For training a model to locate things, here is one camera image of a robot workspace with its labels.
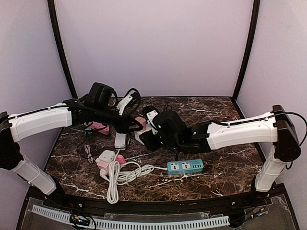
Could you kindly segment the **pink charger plug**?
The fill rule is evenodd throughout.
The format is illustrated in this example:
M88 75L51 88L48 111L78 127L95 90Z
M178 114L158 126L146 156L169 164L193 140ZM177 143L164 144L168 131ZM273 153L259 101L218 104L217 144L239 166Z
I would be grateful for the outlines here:
M138 121L143 126L141 131L145 131L146 130L146 124L147 124L146 119L139 116L139 117L136 117L135 120Z

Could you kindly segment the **white cube socket adapter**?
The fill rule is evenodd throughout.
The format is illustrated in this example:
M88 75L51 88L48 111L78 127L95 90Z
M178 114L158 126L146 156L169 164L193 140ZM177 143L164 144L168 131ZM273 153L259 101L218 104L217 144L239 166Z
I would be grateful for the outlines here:
M135 131L135 132L134 132L135 140L138 141L139 143L141 143L141 144L144 145L144 143L143 143L143 141L141 140L140 136L141 136L143 133L145 133L145 132L147 132L147 131L151 131L151 130L152 130L152 128L149 126L149 127L146 127L145 130Z

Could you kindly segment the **pink triangular power socket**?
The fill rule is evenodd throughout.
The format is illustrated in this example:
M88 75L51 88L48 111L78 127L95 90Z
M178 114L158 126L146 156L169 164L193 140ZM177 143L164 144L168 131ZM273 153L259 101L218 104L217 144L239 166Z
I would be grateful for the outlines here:
M104 125L102 123L98 122L89 122L89 123L84 123L84 129L90 129L92 133L98 132L103 135L108 135L109 134L109 126Z

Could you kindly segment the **teal charger plug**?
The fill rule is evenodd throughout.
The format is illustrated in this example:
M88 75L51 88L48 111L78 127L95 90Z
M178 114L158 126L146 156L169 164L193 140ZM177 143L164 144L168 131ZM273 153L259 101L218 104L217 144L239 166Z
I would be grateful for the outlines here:
M91 131L90 129L85 129L84 131L85 131L85 133L86 133L87 135L92 134L92 131Z

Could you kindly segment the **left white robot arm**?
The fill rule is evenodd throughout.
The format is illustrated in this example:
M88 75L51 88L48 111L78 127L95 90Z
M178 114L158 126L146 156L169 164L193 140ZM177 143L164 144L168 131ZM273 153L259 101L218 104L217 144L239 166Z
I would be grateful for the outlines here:
M121 134L139 131L142 124L130 114L120 115L107 107L95 108L78 99L69 99L51 107L9 115L0 114L0 167L13 171L48 196L61 190L54 179L21 153L19 141L27 137L83 123L98 122L113 126Z

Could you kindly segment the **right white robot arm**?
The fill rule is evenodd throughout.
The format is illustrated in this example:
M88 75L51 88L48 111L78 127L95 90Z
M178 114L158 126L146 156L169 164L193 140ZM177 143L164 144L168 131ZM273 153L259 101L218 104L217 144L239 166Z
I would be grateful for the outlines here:
M209 121L188 127L175 111L147 111L146 130L135 137L149 151L161 147L187 154L208 153L227 146L270 142L266 161L254 180L254 191L268 192L286 164L301 154L295 126L281 105L271 112L237 121Z

